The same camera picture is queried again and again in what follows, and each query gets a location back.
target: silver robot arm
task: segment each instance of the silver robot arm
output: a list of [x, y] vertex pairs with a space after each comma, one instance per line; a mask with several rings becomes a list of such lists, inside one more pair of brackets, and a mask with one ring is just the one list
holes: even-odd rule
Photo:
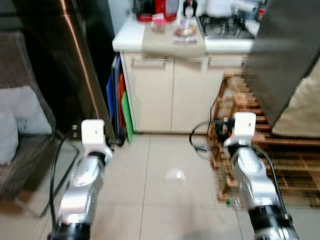
[[81, 135], [84, 154], [62, 196], [52, 240], [90, 239], [105, 165], [113, 156], [106, 145], [103, 120], [83, 121]]
[[237, 112], [234, 129], [224, 142], [231, 156], [233, 174], [239, 183], [256, 240], [298, 240], [291, 217], [284, 212], [275, 185], [262, 160], [251, 147], [256, 115]]

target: cabinet door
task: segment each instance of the cabinet door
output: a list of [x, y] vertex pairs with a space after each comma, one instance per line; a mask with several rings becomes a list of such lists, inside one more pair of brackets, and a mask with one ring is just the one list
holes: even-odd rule
[[[174, 64], [171, 131], [190, 133], [208, 121], [225, 72], [241, 71], [243, 55], [211, 55], [202, 59], [176, 60]], [[205, 133], [207, 126], [198, 129]]]
[[170, 132], [174, 61], [125, 53], [127, 82], [137, 132]]

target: white countertop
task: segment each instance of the white countertop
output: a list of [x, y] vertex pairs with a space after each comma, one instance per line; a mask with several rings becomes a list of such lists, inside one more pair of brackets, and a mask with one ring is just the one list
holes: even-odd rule
[[[145, 23], [130, 15], [112, 41], [115, 52], [141, 52]], [[207, 53], [249, 53], [253, 39], [206, 39]]]

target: refrigerator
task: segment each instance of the refrigerator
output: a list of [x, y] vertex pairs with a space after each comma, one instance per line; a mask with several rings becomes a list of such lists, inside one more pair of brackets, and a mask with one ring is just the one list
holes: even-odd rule
[[67, 137], [81, 137], [81, 121], [103, 119], [115, 138], [105, 86], [115, 53], [107, 0], [2, 0], [0, 31], [21, 31], [32, 69]]
[[271, 127], [320, 56], [320, 1], [270, 0], [244, 79]]

